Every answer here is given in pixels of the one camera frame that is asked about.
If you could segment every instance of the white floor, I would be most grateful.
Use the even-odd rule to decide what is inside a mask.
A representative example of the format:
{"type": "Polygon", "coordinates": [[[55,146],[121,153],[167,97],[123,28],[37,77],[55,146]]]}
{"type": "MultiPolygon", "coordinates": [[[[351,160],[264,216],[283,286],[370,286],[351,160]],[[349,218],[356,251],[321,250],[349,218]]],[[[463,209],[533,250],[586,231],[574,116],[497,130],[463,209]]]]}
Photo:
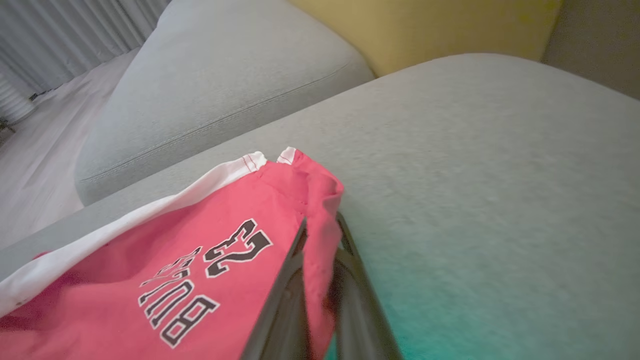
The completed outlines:
{"type": "Polygon", "coordinates": [[[35,99],[38,109],[0,147],[0,249],[80,210],[76,159],[138,50],[35,99]]]}

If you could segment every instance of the red fabric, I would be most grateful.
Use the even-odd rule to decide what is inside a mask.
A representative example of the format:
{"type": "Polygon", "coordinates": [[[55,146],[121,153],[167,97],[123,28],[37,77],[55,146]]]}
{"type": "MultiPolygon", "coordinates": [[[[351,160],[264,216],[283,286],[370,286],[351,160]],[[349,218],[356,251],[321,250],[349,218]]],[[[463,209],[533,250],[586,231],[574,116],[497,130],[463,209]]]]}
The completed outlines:
{"type": "Polygon", "coordinates": [[[237,359],[303,217],[311,345],[320,358],[333,332],[324,300],[342,190],[296,151],[293,166],[269,162],[127,231],[0,318],[2,358],[237,359]],[[244,260],[221,261],[234,256],[244,260]]]}

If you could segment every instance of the yellow cushion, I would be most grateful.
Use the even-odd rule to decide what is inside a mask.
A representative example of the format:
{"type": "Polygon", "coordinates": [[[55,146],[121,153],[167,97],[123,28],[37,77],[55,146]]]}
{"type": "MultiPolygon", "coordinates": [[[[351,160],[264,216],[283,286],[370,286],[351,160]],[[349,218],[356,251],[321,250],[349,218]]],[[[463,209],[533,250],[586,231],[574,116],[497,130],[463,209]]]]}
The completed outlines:
{"type": "Polygon", "coordinates": [[[561,0],[290,0],[333,29],[377,76],[447,55],[539,61],[561,0]]]}

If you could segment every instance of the gray sofa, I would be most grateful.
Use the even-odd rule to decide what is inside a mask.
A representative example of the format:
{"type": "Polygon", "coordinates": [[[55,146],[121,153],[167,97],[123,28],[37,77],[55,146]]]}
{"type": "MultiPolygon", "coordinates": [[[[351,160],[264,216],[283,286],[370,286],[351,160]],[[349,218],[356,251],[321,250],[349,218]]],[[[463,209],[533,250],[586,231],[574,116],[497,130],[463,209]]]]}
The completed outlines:
{"type": "Polygon", "coordinates": [[[355,49],[286,0],[173,0],[80,153],[80,199],[372,79],[355,49]]]}
{"type": "Polygon", "coordinates": [[[0,252],[0,275],[290,145],[340,210],[407,359],[640,356],[640,102],[539,63],[468,54],[371,81],[223,142],[0,252]]]}

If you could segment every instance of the white curtain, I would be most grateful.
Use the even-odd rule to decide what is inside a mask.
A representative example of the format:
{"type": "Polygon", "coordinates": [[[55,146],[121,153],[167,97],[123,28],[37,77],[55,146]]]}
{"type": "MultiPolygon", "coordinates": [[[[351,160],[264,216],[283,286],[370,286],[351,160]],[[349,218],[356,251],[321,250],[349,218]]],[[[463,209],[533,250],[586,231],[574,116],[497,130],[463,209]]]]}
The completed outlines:
{"type": "Polygon", "coordinates": [[[170,0],[0,0],[0,72],[24,95],[141,46],[170,0]]]}
{"type": "Polygon", "coordinates": [[[6,117],[9,124],[15,124],[34,110],[33,103],[0,73],[0,115],[6,117]]]}

